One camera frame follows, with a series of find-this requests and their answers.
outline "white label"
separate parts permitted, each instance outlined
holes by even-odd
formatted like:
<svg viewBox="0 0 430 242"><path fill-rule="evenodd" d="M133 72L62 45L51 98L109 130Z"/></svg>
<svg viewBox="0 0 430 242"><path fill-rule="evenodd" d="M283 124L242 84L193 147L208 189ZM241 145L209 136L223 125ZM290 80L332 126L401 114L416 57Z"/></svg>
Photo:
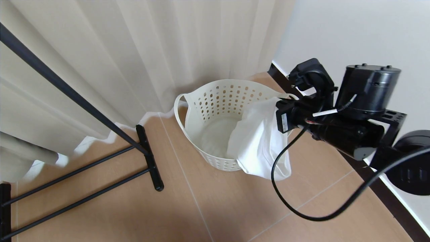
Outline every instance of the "white label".
<svg viewBox="0 0 430 242"><path fill-rule="evenodd" d="M284 132L286 132L288 130L287 114L284 113L283 115L281 115L281 118L282 118L282 129L284 130Z"/></svg>

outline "black metal rack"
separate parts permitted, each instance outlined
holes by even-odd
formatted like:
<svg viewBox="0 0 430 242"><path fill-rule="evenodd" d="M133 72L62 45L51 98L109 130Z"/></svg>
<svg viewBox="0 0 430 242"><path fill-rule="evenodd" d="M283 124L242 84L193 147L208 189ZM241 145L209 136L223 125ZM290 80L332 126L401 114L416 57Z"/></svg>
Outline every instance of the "black metal rack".
<svg viewBox="0 0 430 242"><path fill-rule="evenodd" d="M62 93L67 95L70 99L72 99L75 103L85 109L89 114L98 119L101 123L110 128L113 132L115 132L118 136L123 138L125 141L130 143L131 146L117 151L111 155L108 155L100 160L97 160L91 164L88 164L84 167L81 167L75 171L72 171L62 177L59 177L53 181L50 181L46 184L41 185L31 191L28 191L22 195L17 196L16 198L10 197L11 186L10 184L0 184L0 241L1 242L11 242L12 237L24 232L40 223L43 223L55 216L58 216L68 210L75 208L95 197L100 196L101 194L114 189L117 186L120 186L132 179L139 177L147 172L150 173L152 182L154 184L154 188L157 191L162 191L164 188L163 181L161 180L161 176L158 172L157 165L154 160L154 155L151 151L151 147L149 146L149 141L145 133L145 129L141 125L136 126L136 132L139 137L139 143L137 143L134 139L128 136L124 131L122 131L119 127L117 127L112 121L110 121L106 116L104 116L99 110L97 110L93 105L91 105L85 98L83 98L78 92L76 92L73 88L71 88L66 82L64 82L54 71L52 71L45 63L43 63L36 55L34 55L18 38L16 38L2 23L0 23L0 41L3 42L9 49L11 49L16 55L18 55L22 60L24 60L29 66L31 66L35 71L37 71L40 75L42 75L46 80L48 80L52 85L58 88ZM52 186L58 182L61 182L71 176L74 176L82 171L85 171L93 166L96 166L102 162L105 162L115 156L118 156L122 153L125 153L131 149L136 148L140 152L143 153L146 159L146 163L148 167L143 169L109 187L106 187L96 193L93 193L67 207L64 207L58 211L55 211L35 222L32 222L28 225L25 225L15 231L11 230L11 204L17 202L27 196L30 196L38 191L41 191L49 186Z"/></svg>

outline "white plastic basket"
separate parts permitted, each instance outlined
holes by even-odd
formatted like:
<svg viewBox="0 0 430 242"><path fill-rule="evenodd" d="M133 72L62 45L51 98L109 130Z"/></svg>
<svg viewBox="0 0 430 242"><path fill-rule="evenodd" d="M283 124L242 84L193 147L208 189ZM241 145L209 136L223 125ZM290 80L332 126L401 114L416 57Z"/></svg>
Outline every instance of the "white plastic basket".
<svg viewBox="0 0 430 242"><path fill-rule="evenodd" d="M188 103L185 127L178 114L181 97ZM293 94L279 93L257 82L224 79L179 95L173 109L185 136L211 166L222 171L238 171L237 161L225 158L231 132L242 118L246 105L272 97L298 99Z"/></svg>

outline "white wall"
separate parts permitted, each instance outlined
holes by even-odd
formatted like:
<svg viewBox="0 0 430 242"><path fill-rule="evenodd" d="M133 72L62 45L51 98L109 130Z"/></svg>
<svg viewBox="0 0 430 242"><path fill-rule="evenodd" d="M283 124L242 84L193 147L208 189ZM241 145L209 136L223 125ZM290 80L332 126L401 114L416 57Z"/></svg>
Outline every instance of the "white wall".
<svg viewBox="0 0 430 242"><path fill-rule="evenodd" d="M347 65L400 68L388 104L408 114L399 136L430 130L430 1L299 0L273 62L289 73L313 57L337 86ZM430 196L392 191L430 235Z"/></svg>

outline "tiled floor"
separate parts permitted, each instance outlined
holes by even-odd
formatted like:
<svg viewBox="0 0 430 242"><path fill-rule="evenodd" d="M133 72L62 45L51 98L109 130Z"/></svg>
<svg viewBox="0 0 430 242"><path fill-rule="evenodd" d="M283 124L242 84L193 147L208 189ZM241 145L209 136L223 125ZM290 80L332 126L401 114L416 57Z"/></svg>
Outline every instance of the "tiled floor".
<svg viewBox="0 0 430 242"><path fill-rule="evenodd" d="M282 91L266 73L253 80ZM144 125L165 189L154 190L149 174L138 177L13 238L36 241L410 241L371 190L329 222L303 220L284 207L269 180L241 171L223 172L207 164L183 135L175 118L148 119ZM127 132L137 139L130 130ZM97 158L128 146L95 141L65 168L44 166L22 194ZM292 176L278 182L300 211L325 215L362 182L332 147L305 134L290 151ZM146 167L136 150L99 164L13 206L14 229L100 190Z"/></svg>

